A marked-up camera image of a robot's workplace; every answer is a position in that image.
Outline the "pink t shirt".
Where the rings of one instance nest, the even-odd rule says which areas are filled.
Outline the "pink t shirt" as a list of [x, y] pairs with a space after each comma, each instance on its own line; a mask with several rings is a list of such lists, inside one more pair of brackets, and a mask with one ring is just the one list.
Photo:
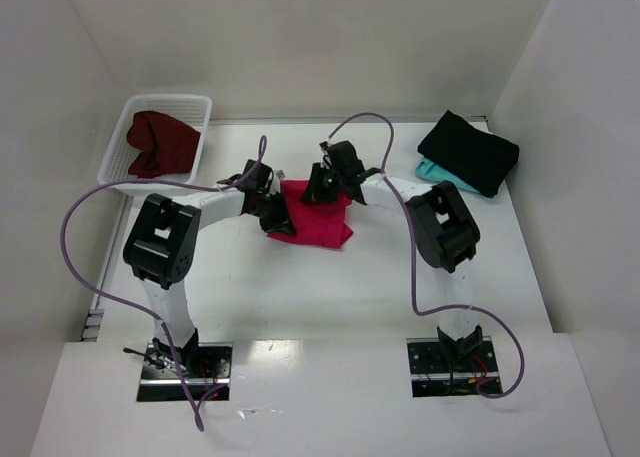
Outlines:
[[340, 194], [333, 203], [303, 204], [301, 197], [307, 184], [303, 180], [285, 180], [281, 186], [296, 235], [271, 232], [268, 236], [289, 244], [340, 250], [353, 235], [346, 223], [352, 200]]

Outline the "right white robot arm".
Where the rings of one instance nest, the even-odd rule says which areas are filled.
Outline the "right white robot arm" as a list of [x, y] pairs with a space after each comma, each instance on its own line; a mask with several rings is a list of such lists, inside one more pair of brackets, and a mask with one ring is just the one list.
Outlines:
[[[325, 204], [344, 195], [362, 205], [403, 215], [408, 223], [411, 259], [411, 301], [416, 314], [440, 315], [439, 352], [450, 368], [479, 347], [481, 327], [472, 315], [472, 259], [479, 228], [456, 186], [449, 181], [418, 184], [367, 169], [352, 143], [322, 142], [322, 161], [312, 166], [301, 202]], [[421, 311], [417, 303], [417, 259], [434, 271], [440, 306]]]

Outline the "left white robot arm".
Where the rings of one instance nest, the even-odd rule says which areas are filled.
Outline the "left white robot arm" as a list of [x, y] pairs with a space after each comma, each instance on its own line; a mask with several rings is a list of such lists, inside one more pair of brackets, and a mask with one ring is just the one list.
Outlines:
[[123, 258], [141, 282], [154, 322], [155, 352], [194, 372], [203, 360], [199, 335], [188, 310], [185, 279], [204, 228], [241, 215], [254, 216], [263, 232], [294, 236], [281, 183], [284, 174], [248, 160], [246, 179], [224, 180], [212, 191], [181, 198], [149, 195], [124, 246]]

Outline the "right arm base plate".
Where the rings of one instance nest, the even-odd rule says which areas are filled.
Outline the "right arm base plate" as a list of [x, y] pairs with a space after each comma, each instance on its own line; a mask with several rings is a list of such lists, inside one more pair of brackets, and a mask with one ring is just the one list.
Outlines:
[[407, 355], [414, 398], [478, 395], [477, 386], [489, 395], [503, 392], [489, 337], [469, 357], [455, 364], [446, 361], [435, 338], [409, 339]]

